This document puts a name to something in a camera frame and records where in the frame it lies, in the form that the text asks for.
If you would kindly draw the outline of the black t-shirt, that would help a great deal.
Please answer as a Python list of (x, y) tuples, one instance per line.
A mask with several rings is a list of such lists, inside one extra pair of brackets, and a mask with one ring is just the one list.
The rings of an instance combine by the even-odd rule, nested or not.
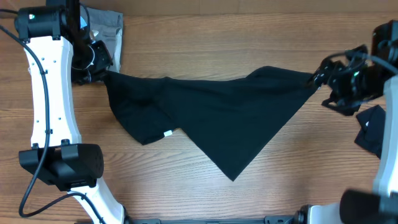
[(261, 67), (228, 81), (137, 78), (109, 72), (109, 105), (122, 127), (146, 145), (175, 129), (231, 180), (315, 93), (308, 73)]

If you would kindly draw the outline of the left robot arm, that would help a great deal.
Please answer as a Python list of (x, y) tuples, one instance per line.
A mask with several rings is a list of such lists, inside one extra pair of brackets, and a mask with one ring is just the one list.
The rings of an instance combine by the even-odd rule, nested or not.
[(17, 13), (34, 106), (31, 148), (19, 153), (19, 162), (34, 180), (75, 198), (93, 223), (129, 223), (104, 181), (101, 148), (83, 143), (75, 119), (72, 85), (98, 81), (113, 63), (105, 44), (81, 25), (84, 10), (79, 1), (47, 1)]

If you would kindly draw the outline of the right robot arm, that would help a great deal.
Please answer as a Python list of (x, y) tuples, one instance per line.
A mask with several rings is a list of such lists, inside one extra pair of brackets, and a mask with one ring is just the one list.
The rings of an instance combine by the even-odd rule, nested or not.
[(327, 56), (308, 85), (328, 85), (322, 105), (346, 116), (384, 96), (382, 153), (371, 193), (346, 190), (340, 202), (306, 205), (289, 223), (397, 223), (397, 21), (374, 29), (370, 52), (361, 45)]

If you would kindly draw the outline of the light blue printed shirt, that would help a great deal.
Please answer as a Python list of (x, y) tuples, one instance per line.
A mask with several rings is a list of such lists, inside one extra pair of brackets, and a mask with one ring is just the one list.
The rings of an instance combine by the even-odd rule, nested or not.
[(90, 28), (90, 20), (88, 16), (80, 16), (80, 29), (88, 30)]

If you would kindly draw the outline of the grey folded garment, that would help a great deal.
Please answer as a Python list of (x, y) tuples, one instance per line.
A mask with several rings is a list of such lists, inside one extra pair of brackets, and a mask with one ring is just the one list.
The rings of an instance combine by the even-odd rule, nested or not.
[(120, 72), (121, 50), (123, 45), (123, 13), (88, 8), (91, 31), (95, 40), (102, 40), (111, 56), (113, 65), (108, 68), (112, 72)]

